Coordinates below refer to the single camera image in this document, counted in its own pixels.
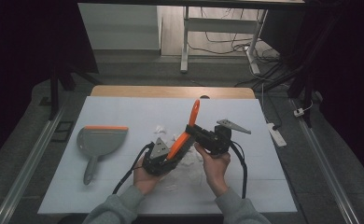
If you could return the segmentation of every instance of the gray sweatshirt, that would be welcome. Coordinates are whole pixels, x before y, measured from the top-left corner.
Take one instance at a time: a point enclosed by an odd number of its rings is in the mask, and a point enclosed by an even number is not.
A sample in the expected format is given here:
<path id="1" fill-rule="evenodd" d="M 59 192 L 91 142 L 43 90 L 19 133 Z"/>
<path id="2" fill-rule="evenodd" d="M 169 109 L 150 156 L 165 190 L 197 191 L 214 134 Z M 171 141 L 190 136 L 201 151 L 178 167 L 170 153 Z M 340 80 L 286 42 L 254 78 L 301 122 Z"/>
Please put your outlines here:
<path id="1" fill-rule="evenodd" d="M 143 200 L 141 191 L 130 186 L 120 196 L 110 195 L 89 213 L 83 223 L 131 223 L 137 218 L 137 208 Z M 270 224 L 266 217 L 256 211 L 249 199 L 241 199 L 233 189 L 216 198 L 215 202 L 223 213 L 225 224 Z"/>

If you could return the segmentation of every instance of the gray carpet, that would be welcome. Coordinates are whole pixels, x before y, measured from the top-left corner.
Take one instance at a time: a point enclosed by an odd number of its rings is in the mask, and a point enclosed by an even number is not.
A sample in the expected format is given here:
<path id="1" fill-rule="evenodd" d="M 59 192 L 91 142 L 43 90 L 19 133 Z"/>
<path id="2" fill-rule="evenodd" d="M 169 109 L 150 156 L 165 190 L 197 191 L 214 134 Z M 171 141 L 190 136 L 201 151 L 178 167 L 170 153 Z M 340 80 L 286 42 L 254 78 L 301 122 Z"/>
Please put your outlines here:
<path id="1" fill-rule="evenodd" d="M 248 73 L 246 59 L 191 59 L 189 72 L 179 73 L 178 59 L 144 59 L 143 61 L 121 63 L 99 63 L 101 75 L 93 75 L 104 84 L 114 85 L 159 85 L 159 86 L 208 86 L 233 87 L 241 81 L 249 81 L 240 88 L 250 87 L 255 79 Z M 270 64 L 262 64 L 266 71 Z M 73 128 L 85 97 L 90 95 L 93 84 L 74 75 L 77 87 L 72 92 L 60 90 L 61 97 L 71 97 L 71 104 L 61 119 L 59 131 Z M 317 164 L 299 122 L 293 116 L 287 87 L 280 86 L 264 94 L 264 112 L 269 121 L 282 124 L 280 133 L 287 146 L 278 148 L 277 153 L 283 164 L 289 186 L 298 208 L 297 213 L 264 214 L 272 223 L 345 223 L 328 184 Z M 261 101 L 261 93 L 256 93 Z M 13 134 L 0 151 L 0 204 L 22 168 L 30 150 L 49 117 L 49 82 L 37 85 L 33 90 L 33 100 Z M 322 117 L 318 101 L 312 108 L 312 122 L 315 134 L 339 177 L 348 197 L 364 223 L 364 169 L 354 153 L 340 136 Z M 46 193 L 48 185 L 57 169 L 68 140 L 68 132 L 57 132 L 47 146 L 23 197 L 17 206 L 10 223 L 57 223 L 60 217 L 40 216 L 36 212 Z M 154 221 L 138 218 L 136 223 Z M 158 223 L 170 222 L 157 219 Z M 209 219 L 190 219 L 190 222 L 205 222 Z M 212 220 L 221 223 L 221 217 Z"/>

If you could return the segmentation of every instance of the white board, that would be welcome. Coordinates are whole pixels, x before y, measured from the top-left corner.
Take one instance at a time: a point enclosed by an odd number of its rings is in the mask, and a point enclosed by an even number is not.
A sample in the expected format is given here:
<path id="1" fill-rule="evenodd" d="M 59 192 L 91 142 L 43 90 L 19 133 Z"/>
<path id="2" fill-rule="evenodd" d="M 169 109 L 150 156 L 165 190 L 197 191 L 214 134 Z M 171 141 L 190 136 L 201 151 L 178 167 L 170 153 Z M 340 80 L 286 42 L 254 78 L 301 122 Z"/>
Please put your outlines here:
<path id="1" fill-rule="evenodd" d="M 89 213 L 103 203 L 130 169 L 138 152 L 161 137 L 168 146 L 181 134 L 194 99 L 88 97 L 67 144 L 57 171 L 39 208 L 39 214 Z M 217 120 L 229 119 L 252 134 L 232 131 L 231 140 L 242 146 L 248 167 L 246 195 L 259 212 L 296 212 L 296 206 L 278 160 L 258 100 L 202 99 L 196 124 L 213 131 Z M 77 147 L 77 134 L 86 125 L 128 126 L 121 147 L 103 156 L 95 177 L 86 186 L 83 175 L 89 158 Z M 166 133 L 155 133 L 158 126 Z M 141 215 L 220 214 L 215 196 L 205 181 L 203 164 L 194 150 L 168 174 L 141 203 Z M 243 169 L 231 150 L 225 175 L 228 185 L 241 195 Z M 133 182 L 133 175 L 119 194 Z"/>

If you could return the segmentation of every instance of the power strip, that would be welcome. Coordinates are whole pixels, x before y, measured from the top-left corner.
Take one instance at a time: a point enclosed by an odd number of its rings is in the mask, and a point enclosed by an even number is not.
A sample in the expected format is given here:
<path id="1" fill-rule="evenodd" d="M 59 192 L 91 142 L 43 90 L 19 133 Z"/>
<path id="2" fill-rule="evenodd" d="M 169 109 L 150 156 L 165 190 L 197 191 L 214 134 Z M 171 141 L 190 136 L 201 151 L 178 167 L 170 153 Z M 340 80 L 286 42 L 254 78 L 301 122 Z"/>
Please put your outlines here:
<path id="1" fill-rule="evenodd" d="M 267 127 L 269 128 L 269 132 L 272 135 L 274 142 L 277 144 L 278 147 L 284 147 L 287 145 L 287 142 L 284 140 L 280 132 L 278 130 L 273 130 L 273 123 L 268 123 Z"/>

